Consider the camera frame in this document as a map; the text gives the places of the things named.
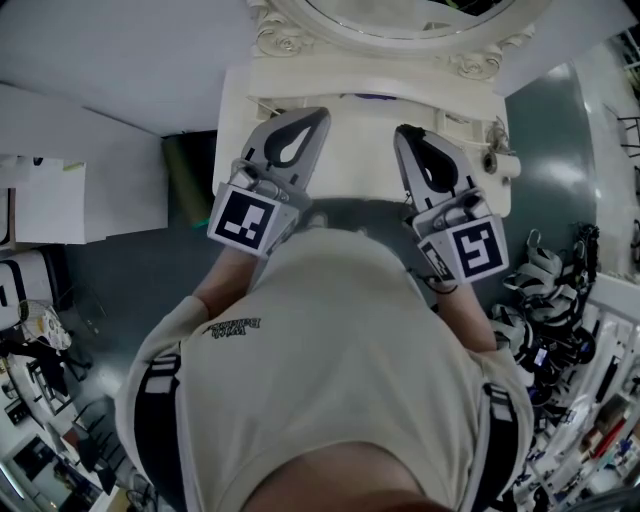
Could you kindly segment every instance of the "person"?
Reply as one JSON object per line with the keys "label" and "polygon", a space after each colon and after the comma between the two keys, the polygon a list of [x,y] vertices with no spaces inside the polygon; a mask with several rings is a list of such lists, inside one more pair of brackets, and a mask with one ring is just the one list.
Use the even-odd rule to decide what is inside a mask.
{"label": "person", "polygon": [[487,380],[518,419],[513,483],[533,413],[471,286],[441,289],[435,314],[392,251],[333,229],[292,236],[252,285],[257,264],[226,247],[144,341],[117,397],[122,444],[170,503],[458,509]]}

